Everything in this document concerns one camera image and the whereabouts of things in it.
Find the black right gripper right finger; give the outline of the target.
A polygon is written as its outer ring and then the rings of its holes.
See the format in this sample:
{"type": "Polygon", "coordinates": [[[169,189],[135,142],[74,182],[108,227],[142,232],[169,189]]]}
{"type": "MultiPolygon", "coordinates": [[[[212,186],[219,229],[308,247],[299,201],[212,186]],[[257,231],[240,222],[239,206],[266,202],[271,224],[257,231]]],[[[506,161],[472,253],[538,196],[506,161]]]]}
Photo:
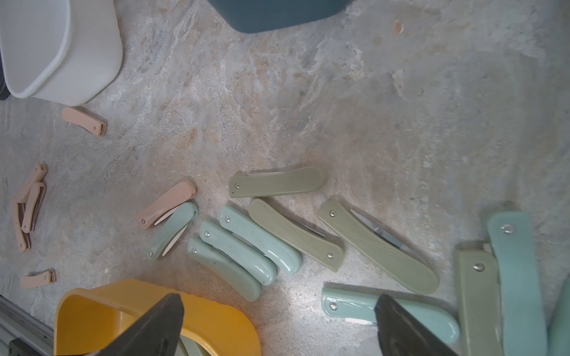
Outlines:
{"type": "Polygon", "coordinates": [[[454,350],[391,296],[381,295],[376,302],[374,312],[379,346],[384,356],[457,356],[454,350]]]}

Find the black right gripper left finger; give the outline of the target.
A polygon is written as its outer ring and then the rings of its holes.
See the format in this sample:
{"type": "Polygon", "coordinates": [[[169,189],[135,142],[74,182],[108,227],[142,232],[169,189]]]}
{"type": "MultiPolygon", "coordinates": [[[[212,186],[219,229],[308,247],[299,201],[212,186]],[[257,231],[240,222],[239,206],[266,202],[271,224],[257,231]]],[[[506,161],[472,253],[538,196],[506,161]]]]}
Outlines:
{"type": "Polygon", "coordinates": [[[170,293],[95,355],[175,355],[183,317],[181,296],[170,293]]]}

